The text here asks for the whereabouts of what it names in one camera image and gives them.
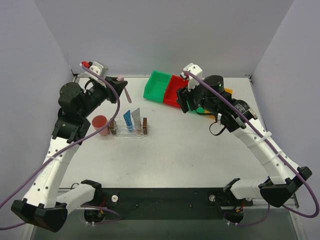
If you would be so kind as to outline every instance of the red cup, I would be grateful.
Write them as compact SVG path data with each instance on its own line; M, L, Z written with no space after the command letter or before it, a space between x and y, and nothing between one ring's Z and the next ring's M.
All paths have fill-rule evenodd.
M92 119L92 126L95 130L101 129L104 125L107 123L107 118L103 115L95 116ZM109 127L107 126L105 129L103 129L101 132L99 132L101 136L107 136L109 134Z

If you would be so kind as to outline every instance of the white tube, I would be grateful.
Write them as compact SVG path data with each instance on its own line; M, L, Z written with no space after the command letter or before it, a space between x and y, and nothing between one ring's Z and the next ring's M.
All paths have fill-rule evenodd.
M140 118L140 107L134 110L132 113L132 118L134 121L135 128L140 131L141 130L141 118Z

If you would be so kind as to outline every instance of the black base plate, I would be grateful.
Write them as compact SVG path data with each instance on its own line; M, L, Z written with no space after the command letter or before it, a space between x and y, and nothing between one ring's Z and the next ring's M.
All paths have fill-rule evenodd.
M119 213L123 220L214 220L222 219L221 207L240 207L222 187L215 188L103 188L106 206ZM118 201L112 202L117 195ZM252 206L245 201L245 206ZM105 219L117 216L108 213Z

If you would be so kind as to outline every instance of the plastic bin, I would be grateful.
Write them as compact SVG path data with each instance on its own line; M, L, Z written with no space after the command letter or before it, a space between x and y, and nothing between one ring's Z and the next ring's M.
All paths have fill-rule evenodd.
M188 80L184 80L180 76L172 75L168 87L164 93L163 103L179 109L180 106L177 103L177 90L187 86L188 82Z
M171 76L164 72L153 71L144 87L143 97L162 104Z

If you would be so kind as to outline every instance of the screw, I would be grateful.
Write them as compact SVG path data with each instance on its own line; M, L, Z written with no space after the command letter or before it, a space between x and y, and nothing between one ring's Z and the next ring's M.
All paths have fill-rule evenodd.
M118 196L117 195L113 195L112 197L111 197L111 201L112 202L114 202L114 203L116 203L116 202L118 202Z
M211 194L211 195L209 196L209 201L210 201L210 202L214 202L215 200L216 200L216 196L213 195L213 194Z

